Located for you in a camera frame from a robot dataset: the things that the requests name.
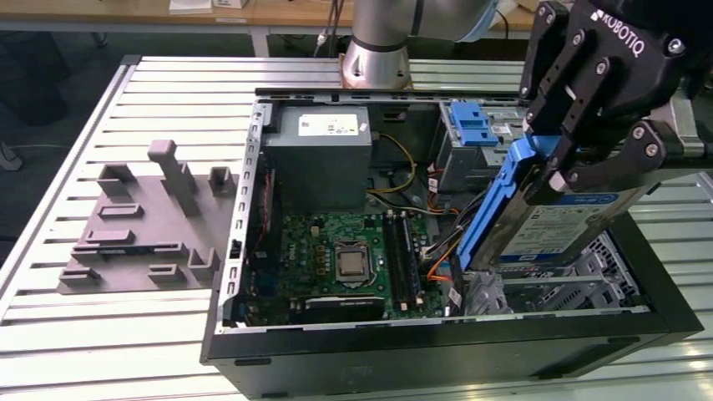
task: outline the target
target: aluminum table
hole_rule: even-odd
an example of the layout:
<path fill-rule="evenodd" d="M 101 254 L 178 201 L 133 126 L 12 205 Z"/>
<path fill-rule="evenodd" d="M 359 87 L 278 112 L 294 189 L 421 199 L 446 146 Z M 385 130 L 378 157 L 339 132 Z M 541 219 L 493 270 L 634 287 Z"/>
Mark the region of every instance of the aluminum table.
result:
<path fill-rule="evenodd" d="M 339 86 L 337 61 L 301 58 L 126 58 L 0 270 L 0 393 L 34 399 L 236 400 L 198 363 L 209 290 L 62 296 L 69 260 L 105 162 L 158 174 L 146 145 L 173 139 L 194 174 L 241 168 L 256 87 Z M 521 63 L 411 60 L 415 89 L 513 92 Z M 631 214 L 706 330 L 582 378 L 343 395 L 335 399 L 537 400 L 713 397 L 713 194 L 706 175 L 673 180 Z"/>

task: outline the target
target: green motherboard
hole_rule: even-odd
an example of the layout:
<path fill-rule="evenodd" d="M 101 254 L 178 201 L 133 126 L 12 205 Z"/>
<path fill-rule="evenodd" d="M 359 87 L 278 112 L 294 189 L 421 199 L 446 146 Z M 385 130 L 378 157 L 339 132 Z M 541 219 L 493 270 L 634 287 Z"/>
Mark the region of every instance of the green motherboard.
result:
<path fill-rule="evenodd" d="M 379 214 L 349 213 L 283 216 L 281 267 L 271 279 L 274 299 L 381 297 L 385 300 L 383 319 L 441 317 L 439 287 L 435 282 L 426 282 L 423 277 L 419 279 L 422 303 L 410 305 L 405 310 L 398 304 L 394 306 L 383 218 Z M 417 250 L 426 245 L 425 220 L 421 215 L 409 216 L 407 220 L 410 241 Z M 262 324 L 289 324 L 287 314 L 275 308 L 261 315 L 265 319 Z"/>

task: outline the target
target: blue latch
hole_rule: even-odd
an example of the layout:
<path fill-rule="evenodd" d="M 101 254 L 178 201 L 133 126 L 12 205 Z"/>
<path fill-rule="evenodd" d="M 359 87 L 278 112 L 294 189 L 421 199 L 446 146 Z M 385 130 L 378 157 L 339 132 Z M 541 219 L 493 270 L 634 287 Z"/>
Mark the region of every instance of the blue latch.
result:
<path fill-rule="evenodd" d="M 451 121 L 459 133 L 461 146 L 497 146 L 499 139 L 490 133 L 487 115 L 477 103 L 450 103 Z"/>

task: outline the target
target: label sticker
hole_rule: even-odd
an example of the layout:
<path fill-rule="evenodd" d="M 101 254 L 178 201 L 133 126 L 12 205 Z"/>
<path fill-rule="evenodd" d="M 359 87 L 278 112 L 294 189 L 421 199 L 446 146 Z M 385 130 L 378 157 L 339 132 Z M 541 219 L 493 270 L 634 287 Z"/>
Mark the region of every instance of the label sticker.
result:
<path fill-rule="evenodd" d="M 358 135 L 355 114 L 302 114 L 299 116 L 299 136 Z"/>
<path fill-rule="evenodd" d="M 539 261 L 558 256 L 618 197 L 617 194 L 571 194 L 563 195 L 553 205 L 537 206 L 499 260 Z"/>
<path fill-rule="evenodd" d="M 459 303 L 462 302 L 462 297 L 459 296 L 458 292 L 455 291 L 455 288 L 450 287 L 450 291 L 447 292 L 447 297 L 453 301 L 457 307 L 459 307 Z"/>

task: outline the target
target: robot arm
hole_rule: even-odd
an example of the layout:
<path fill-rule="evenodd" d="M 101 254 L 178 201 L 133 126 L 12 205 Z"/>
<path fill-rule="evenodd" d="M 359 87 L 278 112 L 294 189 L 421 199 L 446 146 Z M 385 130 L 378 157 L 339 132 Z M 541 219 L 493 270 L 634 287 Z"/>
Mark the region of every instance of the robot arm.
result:
<path fill-rule="evenodd" d="M 490 27 L 495 0 L 358 0 L 342 63 L 351 88 L 398 89 L 409 82 L 409 36 L 473 42 Z"/>

